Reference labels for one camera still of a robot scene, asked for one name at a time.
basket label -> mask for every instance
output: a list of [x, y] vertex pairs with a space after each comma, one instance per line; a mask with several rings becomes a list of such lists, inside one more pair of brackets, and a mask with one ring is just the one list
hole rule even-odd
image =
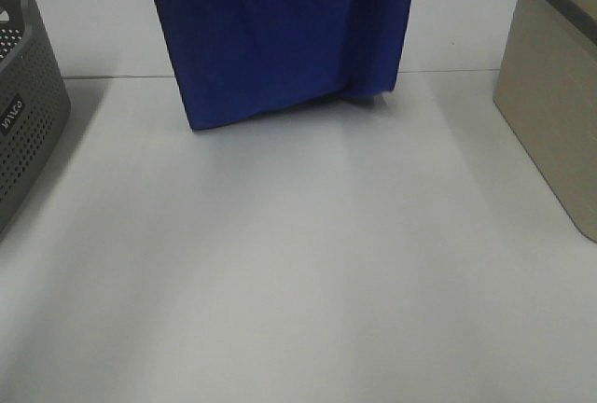
[[10, 133], [10, 130], [15, 126], [15, 122], [24, 110], [25, 102], [22, 100], [21, 96], [17, 94], [2, 115], [0, 115], [0, 132], [2, 135], [8, 135]]

gray plastic basket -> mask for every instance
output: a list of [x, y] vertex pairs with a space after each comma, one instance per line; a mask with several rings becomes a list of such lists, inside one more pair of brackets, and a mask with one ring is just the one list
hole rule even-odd
[[56, 145], [70, 102], [35, 0], [0, 0], [0, 231]]

blue towel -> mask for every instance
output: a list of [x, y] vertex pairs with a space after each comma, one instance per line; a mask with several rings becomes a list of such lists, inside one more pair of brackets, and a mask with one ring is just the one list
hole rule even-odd
[[396, 83], [410, 0], [155, 0], [194, 130]]

beige storage box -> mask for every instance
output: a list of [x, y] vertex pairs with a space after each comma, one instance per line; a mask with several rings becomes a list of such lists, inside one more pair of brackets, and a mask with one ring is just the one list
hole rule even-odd
[[597, 0], [518, 0], [495, 103], [597, 241]]

white table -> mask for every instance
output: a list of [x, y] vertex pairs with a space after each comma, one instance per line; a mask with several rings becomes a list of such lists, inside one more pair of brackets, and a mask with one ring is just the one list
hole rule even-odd
[[1, 244], [0, 400], [591, 402], [597, 245], [496, 76], [200, 133], [173, 78], [68, 80]]

